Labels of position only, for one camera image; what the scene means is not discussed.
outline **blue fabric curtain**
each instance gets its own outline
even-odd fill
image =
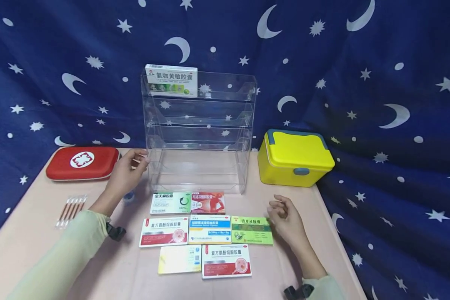
[[[145,146],[146,63],[256,76],[367,296],[450,300],[450,1],[0,1],[0,227],[59,145]]]

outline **crescent moon pattern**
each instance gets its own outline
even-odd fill
[[[78,78],[75,75],[69,74],[69,73],[63,73],[62,74],[62,82],[63,84],[72,92],[78,94],[78,95],[82,95],[79,92],[77,92],[77,90],[75,89],[75,87],[73,86],[73,83],[76,81],[80,81],[81,83],[85,83],[83,82],[82,79]]]
[[[276,35],[278,35],[280,32],[282,32],[281,30],[280,31],[271,31],[270,29],[268,29],[268,26],[267,26],[268,16],[272,12],[272,10],[275,8],[275,6],[277,6],[277,5],[275,4],[274,6],[270,7],[265,13],[263,13],[262,17],[258,21],[257,34],[260,38],[272,38],[272,37],[275,37]]]
[[[373,300],[378,300],[377,295],[375,294],[375,289],[373,288],[373,285],[372,285],[372,297],[373,297]]]
[[[285,96],[278,101],[277,108],[278,111],[280,111],[280,113],[282,112],[282,106],[289,101],[297,103],[297,99],[295,99],[295,97],[292,96]]]
[[[130,142],[130,136],[127,135],[127,133],[124,133],[124,132],[120,132],[120,133],[123,135],[123,137],[122,137],[121,139],[115,139],[115,138],[113,138],[113,139],[116,140],[116,141],[119,142],[119,143],[127,143],[127,142]]]
[[[169,38],[165,43],[165,45],[170,44],[177,45],[180,48],[180,50],[182,51],[182,60],[180,61],[180,63],[184,63],[190,56],[190,45],[188,44],[187,40],[182,37],[173,37]]]
[[[395,110],[395,112],[397,113],[397,117],[395,118],[395,120],[392,121],[392,123],[379,126],[380,128],[390,129],[393,127],[397,127],[408,121],[408,119],[410,119],[410,111],[406,107],[398,104],[384,104],[384,105]]]
[[[332,222],[335,225],[335,229],[337,230],[338,233],[340,233],[340,231],[338,230],[338,227],[337,227],[337,220],[338,219],[343,219],[343,218],[344,217],[342,217],[340,214],[333,214],[332,215]]]
[[[60,147],[73,147],[74,146],[74,144],[72,145],[72,144],[69,144],[66,142],[62,142],[60,140],[60,135],[55,137],[55,145],[60,146]]]
[[[370,5],[368,6],[368,9],[365,10],[365,13],[358,19],[356,19],[354,22],[346,20],[346,29],[348,31],[358,31],[362,28],[364,28],[365,25],[370,21],[372,18],[373,12],[375,11],[375,0],[370,0]]]

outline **acrylic display rack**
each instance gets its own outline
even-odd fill
[[[151,95],[142,73],[148,172],[155,192],[243,193],[257,82],[198,72],[198,97]]]

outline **white medicine box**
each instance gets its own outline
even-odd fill
[[[145,72],[150,95],[197,97],[196,67],[147,64]]]

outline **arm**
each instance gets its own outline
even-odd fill
[[[25,275],[9,300],[63,299],[108,235],[106,221],[123,196],[137,186],[150,161],[145,150],[121,158],[104,192],[89,210],[80,212],[52,249]]]
[[[275,195],[267,209],[276,232],[288,243],[300,262],[303,284],[314,287],[308,300],[342,300],[335,279],[327,274],[307,238],[300,214],[292,201]]]

